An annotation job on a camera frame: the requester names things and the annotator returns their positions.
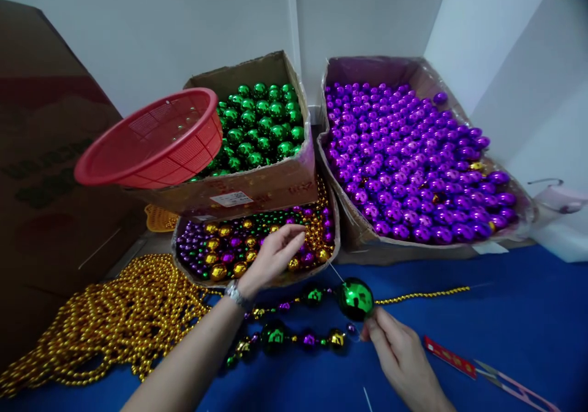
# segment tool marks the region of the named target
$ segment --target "open cardboard box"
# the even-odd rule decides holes
[[[81,153],[121,119],[36,8],[0,0],[0,369],[145,231],[143,204],[74,180]]]

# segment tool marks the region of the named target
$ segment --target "right hand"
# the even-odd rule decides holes
[[[415,331],[377,307],[364,323],[361,339],[372,341],[384,375],[412,412],[455,412]]]

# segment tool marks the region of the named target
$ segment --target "blue surface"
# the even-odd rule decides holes
[[[514,378],[562,411],[588,409],[588,267],[566,264],[539,246],[469,261],[402,263],[392,267],[339,266],[343,278],[357,276],[376,298],[412,292],[475,286],[446,298],[416,299],[386,309],[437,343],[468,359],[478,359]],[[337,284],[327,269],[318,276]],[[264,294],[291,295],[300,286]],[[334,301],[316,310],[295,307],[281,317],[294,331],[313,328],[326,334],[344,328]],[[249,325],[249,332],[261,325]],[[473,381],[441,360],[429,361],[458,410],[531,411],[483,378]],[[50,384],[0,401],[6,411],[119,410],[138,386],[130,368],[118,367],[85,388]],[[406,410],[384,378],[373,346],[351,343],[346,356],[320,350],[306,354],[293,347],[279,358],[259,354],[250,364],[218,378],[199,411],[233,410],[367,411],[366,387],[374,412]]]

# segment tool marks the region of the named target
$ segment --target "orange basket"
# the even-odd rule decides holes
[[[75,179],[139,189],[190,179],[221,148],[218,101],[210,89],[186,89],[138,110],[93,142],[75,166]]]

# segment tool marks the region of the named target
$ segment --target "box of purple beads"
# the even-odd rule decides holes
[[[427,60],[331,58],[322,88],[318,152],[346,246],[525,238],[531,198]]]

